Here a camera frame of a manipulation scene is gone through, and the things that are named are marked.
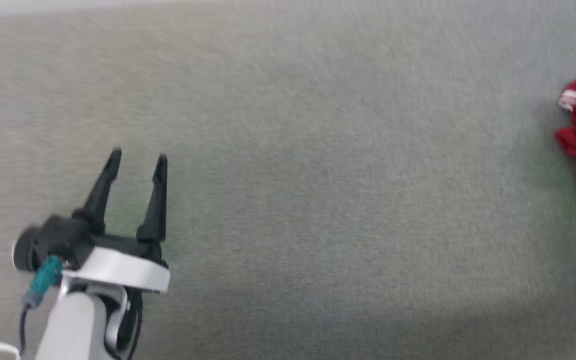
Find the teal cable connector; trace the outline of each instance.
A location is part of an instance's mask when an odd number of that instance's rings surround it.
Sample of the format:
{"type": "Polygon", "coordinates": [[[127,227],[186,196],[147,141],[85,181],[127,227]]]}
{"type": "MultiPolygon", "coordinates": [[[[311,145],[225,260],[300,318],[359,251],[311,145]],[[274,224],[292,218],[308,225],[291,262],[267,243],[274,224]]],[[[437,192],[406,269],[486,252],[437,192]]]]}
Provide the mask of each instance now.
{"type": "Polygon", "coordinates": [[[52,285],[57,284],[62,277],[62,260],[54,255],[48,256],[46,261],[43,262],[39,270],[34,274],[34,278],[30,283],[30,289],[25,293],[21,299],[23,307],[36,309],[44,301],[44,296],[52,285]]]}

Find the carpeted floor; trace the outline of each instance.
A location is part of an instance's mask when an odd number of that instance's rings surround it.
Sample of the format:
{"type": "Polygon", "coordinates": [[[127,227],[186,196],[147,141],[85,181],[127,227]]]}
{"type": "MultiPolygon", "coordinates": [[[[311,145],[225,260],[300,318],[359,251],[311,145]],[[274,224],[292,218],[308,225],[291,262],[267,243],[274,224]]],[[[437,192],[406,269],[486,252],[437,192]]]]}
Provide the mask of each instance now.
{"type": "Polygon", "coordinates": [[[138,360],[576,360],[575,77],[568,0],[0,18],[0,340],[30,281],[11,243],[119,145],[111,231],[170,166],[138,360]]]}

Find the gray surface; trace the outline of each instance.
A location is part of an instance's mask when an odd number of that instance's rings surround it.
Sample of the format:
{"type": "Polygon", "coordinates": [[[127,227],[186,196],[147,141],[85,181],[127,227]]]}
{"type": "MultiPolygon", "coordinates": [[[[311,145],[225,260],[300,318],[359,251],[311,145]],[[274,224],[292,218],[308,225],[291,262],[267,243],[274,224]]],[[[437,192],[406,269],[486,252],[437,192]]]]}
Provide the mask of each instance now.
{"type": "Polygon", "coordinates": [[[110,230],[170,164],[140,360],[576,360],[576,2],[307,3],[0,19],[0,340],[119,144],[110,230]]]}

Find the teal connector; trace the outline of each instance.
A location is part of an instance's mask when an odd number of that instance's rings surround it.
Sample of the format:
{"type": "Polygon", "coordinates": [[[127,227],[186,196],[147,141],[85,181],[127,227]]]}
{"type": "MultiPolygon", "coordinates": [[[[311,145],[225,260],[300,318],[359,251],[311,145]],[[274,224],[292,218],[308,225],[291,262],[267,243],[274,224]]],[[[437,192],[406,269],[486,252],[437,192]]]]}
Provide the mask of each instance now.
{"type": "Polygon", "coordinates": [[[44,296],[48,289],[62,277],[62,260],[54,255],[48,256],[46,261],[43,262],[39,270],[34,274],[34,278],[30,283],[30,289],[25,293],[21,299],[23,307],[35,309],[44,301],[44,296]]]}

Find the robotic arm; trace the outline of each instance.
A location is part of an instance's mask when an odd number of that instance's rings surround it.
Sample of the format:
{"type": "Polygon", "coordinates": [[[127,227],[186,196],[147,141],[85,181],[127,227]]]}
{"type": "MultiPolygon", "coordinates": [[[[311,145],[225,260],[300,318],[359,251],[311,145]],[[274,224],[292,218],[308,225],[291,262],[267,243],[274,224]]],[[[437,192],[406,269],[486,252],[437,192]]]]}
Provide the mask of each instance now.
{"type": "MultiPolygon", "coordinates": [[[[14,244],[14,267],[36,272],[22,301],[19,359],[25,348],[25,313],[43,299],[42,291],[34,289],[46,267],[54,265],[50,262],[56,265],[49,277],[60,271],[59,294],[35,360],[129,360],[142,323],[142,293],[168,290],[170,271],[160,246],[166,238],[167,157],[158,158],[145,221],[131,238],[105,232],[108,194],[121,154],[119,148],[112,151],[84,207],[71,218],[52,215],[43,226],[26,229],[14,244]],[[119,301],[89,290],[90,285],[118,292],[119,301]]],[[[0,342],[0,351],[15,352],[6,346],[0,342]]]]}

